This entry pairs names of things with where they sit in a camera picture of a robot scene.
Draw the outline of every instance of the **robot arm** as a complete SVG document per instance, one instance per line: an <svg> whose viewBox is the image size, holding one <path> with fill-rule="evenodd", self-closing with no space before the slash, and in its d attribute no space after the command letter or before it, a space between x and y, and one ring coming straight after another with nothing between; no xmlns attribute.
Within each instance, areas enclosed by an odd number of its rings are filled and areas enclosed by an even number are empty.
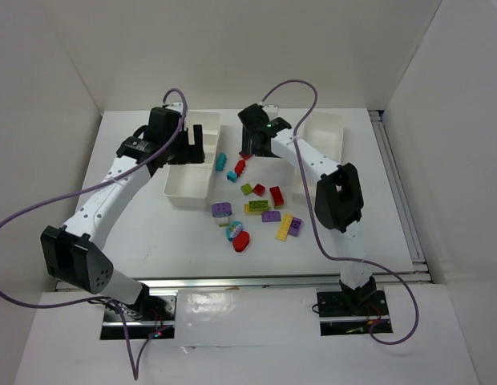
<svg viewBox="0 0 497 385"><path fill-rule="evenodd" d="M202 127L194 126L195 143L182 130L160 156L119 179L127 170L155 154L177 129L179 108L155 107L148 125L136 130L117 150L103 181L114 182L94 192L76 214L56 229L47 226L41 236L49 275L92 294L122 302L132 318L152 319L156 307L164 311L160 298L151 297L146 285L115 270L101 251L107 236L135 194L164 164L203 163Z"/></svg>
<svg viewBox="0 0 497 385"><path fill-rule="evenodd" d="M238 114L245 133L262 156L273 154L299 169L294 141L300 149L308 181L316 184L314 212L319 222L333 230L339 255L365 258L358 239L358 222L364 205L358 171L350 163L339 164L321 154L300 137L280 117L270 120L260 104L248 106ZM357 307L376 291L371 270L362 263L341 262L341 288L347 302Z"/></svg>

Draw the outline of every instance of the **white table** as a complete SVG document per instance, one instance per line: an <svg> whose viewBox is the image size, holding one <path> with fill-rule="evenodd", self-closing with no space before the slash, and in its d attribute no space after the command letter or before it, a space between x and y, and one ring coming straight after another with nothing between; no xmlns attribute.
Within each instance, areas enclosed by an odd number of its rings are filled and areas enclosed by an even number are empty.
<svg viewBox="0 0 497 385"><path fill-rule="evenodd" d="M291 201L293 168L281 159L251 158L241 178L227 181L226 172L239 160L241 125L239 110L208 110L221 113L220 151L228 163L223 172L213 175L212 202L229 201L233 219L242 221L251 236L243 253L236 253L217 227L209 212L173 207L164 196L168 169L159 170L126 208L107 240L104 253L115 268L134 278L205 278L276 275L339 274L339 264L328 261L319 252L307 208ZM342 163L351 162L359 171L365 206L361 233L367 258L398 272L413 271L404 232L391 194L381 154L363 108L318 109L345 118ZM281 109L280 116L295 124L305 109ZM106 111L88 166L83 186L101 181L118 146L139 126L146 124L148 111ZM263 169L271 168L264 174ZM261 183L267 188L262 198L245 197L240 186ZM269 188L278 185L285 198L282 213L303 220L299 237L286 242L275 239L278 223L261 223L259 216L246 216L244 203L268 199ZM86 197L81 197L81 205ZM333 239L321 229L327 250L334 250Z"/></svg>

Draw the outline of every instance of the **red toy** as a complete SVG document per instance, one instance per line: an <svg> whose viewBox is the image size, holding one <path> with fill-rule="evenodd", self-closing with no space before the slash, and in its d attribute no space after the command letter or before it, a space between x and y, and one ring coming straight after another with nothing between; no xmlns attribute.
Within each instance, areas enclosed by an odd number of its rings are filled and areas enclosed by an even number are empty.
<svg viewBox="0 0 497 385"><path fill-rule="evenodd" d="M256 184L256 187L253 188L252 192L260 197L265 193L266 188L262 184Z"/></svg>
<svg viewBox="0 0 497 385"><path fill-rule="evenodd" d="M270 194L272 194L273 207L279 209L284 204L281 189L278 186L270 187Z"/></svg>
<svg viewBox="0 0 497 385"><path fill-rule="evenodd" d="M239 160L238 163L236 163L236 167L234 168L234 172L240 176L241 173L243 172L243 169L245 168L245 161L243 159Z"/></svg>
<svg viewBox="0 0 497 385"><path fill-rule="evenodd" d="M232 247L234 248L234 251L241 253L243 250L245 250L245 247L250 242L250 235L246 231L242 231L239 233L236 238L232 240Z"/></svg>

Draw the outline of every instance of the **yellow lego brick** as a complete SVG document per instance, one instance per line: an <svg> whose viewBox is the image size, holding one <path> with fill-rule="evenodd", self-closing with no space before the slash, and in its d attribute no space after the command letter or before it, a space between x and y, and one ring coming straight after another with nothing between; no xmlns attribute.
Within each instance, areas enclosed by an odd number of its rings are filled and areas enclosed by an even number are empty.
<svg viewBox="0 0 497 385"><path fill-rule="evenodd" d="M248 203L245 205L245 214L247 214L247 215L261 215L261 213L250 211L250 205Z"/></svg>
<svg viewBox="0 0 497 385"><path fill-rule="evenodd" d="M291 226L291 221L293 220L293 215L284 214L282 217L281 225L279 226L279 230L277 231L276 239L279 241L285 241L288 237L288 230Z"/></svg>

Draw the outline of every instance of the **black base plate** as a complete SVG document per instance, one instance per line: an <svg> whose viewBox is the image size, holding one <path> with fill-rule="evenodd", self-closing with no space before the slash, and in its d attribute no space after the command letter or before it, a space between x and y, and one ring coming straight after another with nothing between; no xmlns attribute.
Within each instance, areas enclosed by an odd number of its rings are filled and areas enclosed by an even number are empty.
<svg viewBox="0 0 497 385"><path fill-rule="evenodd" d="M382 315L389 315L387 308L386 295L382 290L378 290L367 301L360 305L354 311L350 311L342 300L341 291L326 291L317 293L318 314L321 317L349 317L349 316L368 316L378 315L378 312L372 307L375 306Z"/></svg>

